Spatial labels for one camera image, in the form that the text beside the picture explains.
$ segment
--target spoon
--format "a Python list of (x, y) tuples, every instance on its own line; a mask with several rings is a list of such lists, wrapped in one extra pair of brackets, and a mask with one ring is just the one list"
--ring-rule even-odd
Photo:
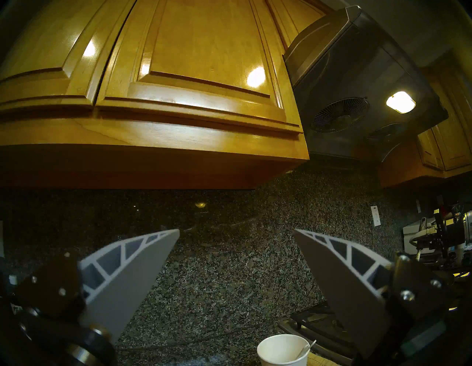
[(303, 356), (303, 355), (306, 353), (306, 351), (308, 351), (309, 349), (311, 349), (311, 348), (313, 347), (313, 344), (315, 344), (315, 343), (316, 343), (316, 340), (315, 340), (312, 344), (310, 344), (310, 345), (304, 345), (303, 348), (302, 348), (302, 350), (301, 350), (300, 353), (298, 354), (298, 356), (295, 357), (295, 359), (298, 359), (298, 358), (300, 358), (301, 356)]

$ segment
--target light switch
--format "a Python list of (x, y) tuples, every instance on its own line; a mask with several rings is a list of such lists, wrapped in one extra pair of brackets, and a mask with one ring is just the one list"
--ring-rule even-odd
[(371, 206), (372, 210), (372, 218), (374, 219), (374, 226), (380, 225), (380, 216), (379, 216), (379, 209), (377, 206)]

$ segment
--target cable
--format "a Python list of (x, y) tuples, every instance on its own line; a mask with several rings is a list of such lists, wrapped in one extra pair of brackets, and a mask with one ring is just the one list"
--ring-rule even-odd
[(281, 320), (281, 319), (287, 318), (287, 317), (289, 317), (289, 316), (290, 316), (290, 314), (287, 314), (287, 315), (280, 316), (280, 317), (274, 318), (274, 319), (270, 319), (270, 320), (267, 320), (267, 321), (265, 321), (265, 322), (258, 323), (258, 324), (254, 324), (254, 325), (251, 325), (251, 326), (248, 326), (248, 327), (245, 327), (245, 328), (238, 328), (238, 329), (235, 329), (235, 330), (233, 330), (233, 331), (231, 331), (231, 332), (228, 332), (228, 333), (215, 334), (215, 335), (208, 336), (208, 337), (201, 338), (201, 339), (197, 339), (197, 340), (189, 340), (189, 341), (187, 341), (187, 342), (180, 342), (180, 343), (174, 343), (174, 344), (166, 344), (166, 345), (164, 345), (164, 346), (116, 348), (116, 351), (117, 351), (117, 352), (121, 352), (121, 351), (130, 352), (130, 351), (142, 351), (142, 350), (151, 350), (151, 349), (165, 349), (165, 348), (170, 348), (170, 347), (180, 347), (180, 346), (186, 346), (186, 345), (194, 344), (194, 343), (206, 342), (206, 341), (208, 341), (208, 340), (212, 340), (212, 339), (215, 339), (215, 338), (223, 338), (223, 337), (227, 337), (227, 336), (229, 336), (229, 335), (231, 335), (231, 334), (235, 334), (235, 333), (238, 333), (238, 332), (247, 331), (247, 330), (250, 330), (250, 329), (259, 327), (259, 326), (261, 326), (261, 325), (267, 324), (267, 323), (273, 323), (273, 322), (279, 321), (279, 320)]

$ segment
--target range hood light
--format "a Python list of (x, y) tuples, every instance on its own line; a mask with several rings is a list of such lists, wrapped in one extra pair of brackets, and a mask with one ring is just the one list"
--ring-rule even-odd
[(387, 99), (387, 105), (399, 113), (408, 113), (415, 106), (415, 101), (405, 92), (397, 92)]

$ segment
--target stove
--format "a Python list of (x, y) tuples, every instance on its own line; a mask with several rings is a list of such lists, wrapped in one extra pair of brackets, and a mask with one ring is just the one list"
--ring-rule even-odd
[(356, 347), (326, 301), (293, 313), (279, 322), (283, 331), (316, 343), (312, 350), (341, 365), (351, 365)]

